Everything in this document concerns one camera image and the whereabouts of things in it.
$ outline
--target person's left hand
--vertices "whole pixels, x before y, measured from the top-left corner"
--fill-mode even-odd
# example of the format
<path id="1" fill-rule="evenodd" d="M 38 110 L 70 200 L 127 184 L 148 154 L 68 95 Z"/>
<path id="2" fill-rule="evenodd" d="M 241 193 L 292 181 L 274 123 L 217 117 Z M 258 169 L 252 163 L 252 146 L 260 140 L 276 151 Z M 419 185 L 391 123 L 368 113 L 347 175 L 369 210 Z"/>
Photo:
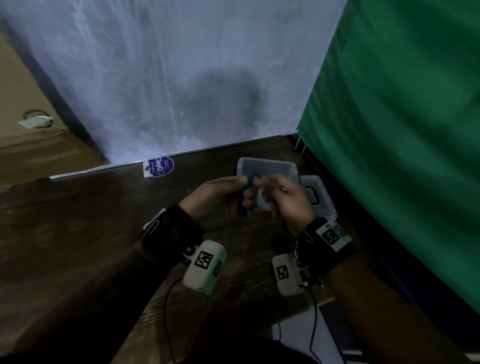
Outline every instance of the person's left hand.
<path id="1" fill-rule="evenodd" d="M 179 206 L 204 230 L 219 227 L 234 220 L 238 214 L 238 191 L 248 184 L 246 176 L 222 177 L 200 185 L 185 197 Z M 250 187 L 243 192 L 242 205 L 251 212 L 262 211 L 257 206 L 258 190 Z"/>

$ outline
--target cardboard box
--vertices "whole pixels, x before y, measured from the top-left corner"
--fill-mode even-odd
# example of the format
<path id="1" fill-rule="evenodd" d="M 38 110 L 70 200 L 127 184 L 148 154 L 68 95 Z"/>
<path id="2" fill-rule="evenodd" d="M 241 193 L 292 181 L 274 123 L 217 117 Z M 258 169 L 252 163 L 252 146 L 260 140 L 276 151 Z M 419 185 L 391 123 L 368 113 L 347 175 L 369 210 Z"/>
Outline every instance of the cardboard box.
<path id="1" fill-rule="evenodd" d="M 104 165 L 63 124 L 1 31 L 0 54 L 0 186 Z"/>

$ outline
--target green curtain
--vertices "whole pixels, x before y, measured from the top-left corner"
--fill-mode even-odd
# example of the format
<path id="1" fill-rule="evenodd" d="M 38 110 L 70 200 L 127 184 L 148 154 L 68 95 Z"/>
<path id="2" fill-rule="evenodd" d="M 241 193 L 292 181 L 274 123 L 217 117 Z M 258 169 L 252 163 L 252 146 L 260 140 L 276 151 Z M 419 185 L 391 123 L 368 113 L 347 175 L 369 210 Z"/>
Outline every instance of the green curtain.
<path id="1" fill-rule="evenodd" d="M 480 313 L 480 1 L 347 4 L 299 135 Z"/>

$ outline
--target wooden surface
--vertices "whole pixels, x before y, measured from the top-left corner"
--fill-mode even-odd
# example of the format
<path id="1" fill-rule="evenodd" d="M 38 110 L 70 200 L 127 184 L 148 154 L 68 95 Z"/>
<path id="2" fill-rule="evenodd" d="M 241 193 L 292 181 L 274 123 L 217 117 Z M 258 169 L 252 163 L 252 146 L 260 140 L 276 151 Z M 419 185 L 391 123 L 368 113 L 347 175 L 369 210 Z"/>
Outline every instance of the wooden surface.
<path id="1" fill-rule="evenodd" d="M 173 157 L 175 168 L 144 178 L 141 164 L 59 180 L 40 180 L 0 193 L 0 354 L 53 303 L 127 250 L 146 221 L 178 203 L 204 181 L 233 174 L 240 157 L 295 162 L 311 174 L 286 137 L 269 138 Z M 293 243 L 269 212 L 208 232 L 228 252 L 212 296 L 178 284 L 168 299 L 167 320 L 177 359 L 226 334 L 256 333 L 311 307 L 311 298 L 284 298 L 269 279 L 276 255 L 271 240 Z M 177 266 L 158 289 L 114 363 L 168 363 L 163 300 L 186 270 Z M 317 300 L 331 299 L 327 289 Z"/>

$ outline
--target person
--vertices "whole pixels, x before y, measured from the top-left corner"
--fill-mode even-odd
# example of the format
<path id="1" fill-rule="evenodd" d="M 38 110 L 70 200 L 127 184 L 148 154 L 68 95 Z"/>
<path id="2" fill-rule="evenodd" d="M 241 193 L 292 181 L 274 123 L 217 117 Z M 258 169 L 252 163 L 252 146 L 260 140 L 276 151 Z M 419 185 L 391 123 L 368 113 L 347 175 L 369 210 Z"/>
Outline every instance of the person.
<path id="1" fill-rule="evenodd" d="M 263 189 L 262 196 L 273 214 L 286 221 L 295 237 L 317 221 L 302 187 L 285 176 L 255 178 L 253 186 L 246 188 L 248 183 L 245 176 L 208 181 L 178 206 L 154 218 L 159 221 L 155 223 L 157 235 L 146 237 L 146 231 L 151 232 L 150 226 L 154 225 L 147 224 L 142 238 L 125 256 L 28 328 L 14 353 L 4 359 L 22 363 L 26 359 L 109 363 L 157 288 L 181 261 L 185 241 L 201 238 L 199 228 L 235 219 L 241 191 L 242 206 L 255 213 L 260 210 L 258 190 Z M 322 260 L 320 255 L 309 251 L 303 257 L 299 253 L 299 258 L 308 259 L 314 266 Z M 324 260 L 319 270 L 323 269 L 325 283 L 343 307 L 364 355 L 372 362 L 470 363 L 426 316 L 403 301 L 355 253 L 332 259 L 336 259 L 334 264 Z M 184 362 L 313 362 L 278 341 L 259 337 L 226 340 L 216 347 Z"/>

